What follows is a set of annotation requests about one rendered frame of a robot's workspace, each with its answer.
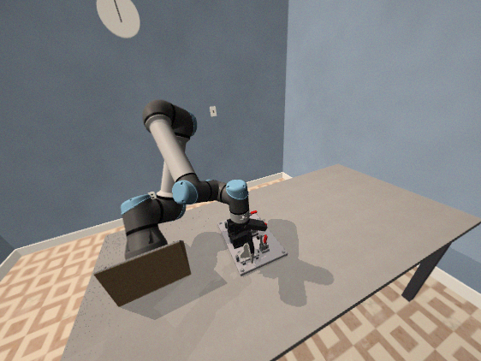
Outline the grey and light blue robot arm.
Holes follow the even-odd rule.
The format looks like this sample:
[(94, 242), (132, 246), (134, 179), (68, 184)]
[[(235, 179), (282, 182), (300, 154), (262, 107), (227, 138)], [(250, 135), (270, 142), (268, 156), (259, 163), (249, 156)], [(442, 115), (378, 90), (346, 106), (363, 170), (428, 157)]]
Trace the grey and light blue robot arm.
[[(168, 242), (158, 224), (180, 219), (186, 204), (218, 201), (229, 205), (233, 222), (243, 223), (250, 218), (245, 181), (201, 181), (196, 175), (184, 152), (186, 143), (197, 130), (193, 113), (158, 99), (145, 106), (142, 117), (163, 156), (163, 178), (156, 198), (140, 195), (121, 205), (127, 235), (125, 260), (166, 246)], [(266, 231), (268, 227), (263, 221), (250, 218), (244, 228)]]

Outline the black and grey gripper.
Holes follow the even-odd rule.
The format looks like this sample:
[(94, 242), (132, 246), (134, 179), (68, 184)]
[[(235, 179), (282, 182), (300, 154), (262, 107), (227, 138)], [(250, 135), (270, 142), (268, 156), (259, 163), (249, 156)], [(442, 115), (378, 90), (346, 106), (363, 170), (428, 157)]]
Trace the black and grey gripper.
[[(240, 254), (240, 258), (249, 257), (251, 263), (254, 259), (254, 244), (252, 241), (251, 229), (244, 228), (250, 221), (250, 218), (243, 223), (236, 223), (230, 219), (227, 220), (228, 235), (234, 246), (234, 249), (243, 247), (243, 252)], [(232, 223), (232, 224), (231, 224)], [(244, 225), (244, 226), (243, 226)], [(243, 227), (242, 227), (243, 226)], [(232, 227), (232, 228), (230, 228)], [(235, 228), (235, 229), (234, 229)], [(247, 244), (248, 242), (248, 244)], [(234, 245), (235, 243), (235, 245)], [(245, 244), (245, 245), (244, 245)]]

